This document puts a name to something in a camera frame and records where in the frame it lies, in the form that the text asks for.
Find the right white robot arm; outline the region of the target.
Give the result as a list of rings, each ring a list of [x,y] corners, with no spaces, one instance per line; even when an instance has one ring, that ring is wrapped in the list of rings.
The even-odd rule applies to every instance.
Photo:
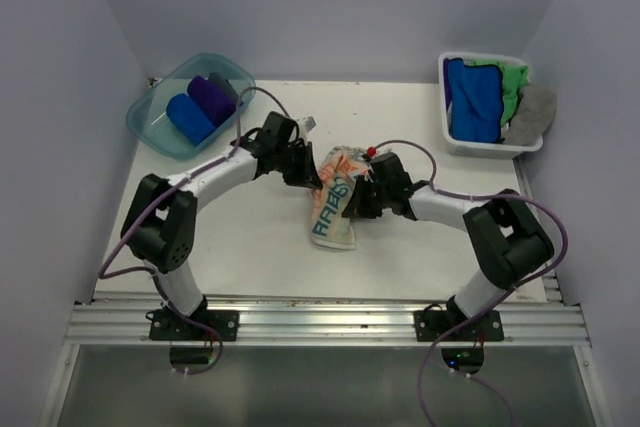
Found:
[[[553,243],[525,198],[506,189],[472,197],[446,193],[431,182],[414,182],[394,153],[364,155],[368,171],[343,215],[375,219],[389,210],[411,221],[432,222],[468,235],[478,271],[446,304],[451,336],[468,339],[481,327],[487,306],[513,290],[555,254]]]

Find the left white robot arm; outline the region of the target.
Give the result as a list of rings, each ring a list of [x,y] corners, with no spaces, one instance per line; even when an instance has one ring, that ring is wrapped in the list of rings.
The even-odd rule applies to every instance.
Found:
[[[172,177],[140,181],[121,230],[121,243],[149,270],[165,303],[176,311],[172,326],[185,339],[208,326],[204,295],[189,266],[198,213],[228,191],[277,172],[292,187],[317,190],[322,182],[308,134],[315,119],[278,112],[239,136],[221,155]]]

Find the blue towel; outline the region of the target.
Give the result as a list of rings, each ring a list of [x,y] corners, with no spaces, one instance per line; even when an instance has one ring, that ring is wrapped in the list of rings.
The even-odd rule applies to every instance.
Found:
[[[166,115],[194,146],[200,145],[215,131],[213,123],[187,94],[181,93],[172,97],[166,107]]]

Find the patterned white cloth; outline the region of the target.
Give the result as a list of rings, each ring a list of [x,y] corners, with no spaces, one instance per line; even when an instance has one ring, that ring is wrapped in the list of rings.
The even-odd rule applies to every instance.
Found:
[[[332,250],[354,250],[355,232],[343,216],[355,191],[357,180],[369,170],[361,147],[336,146],[318,167],[322,182],[312,192],[311,242]]]

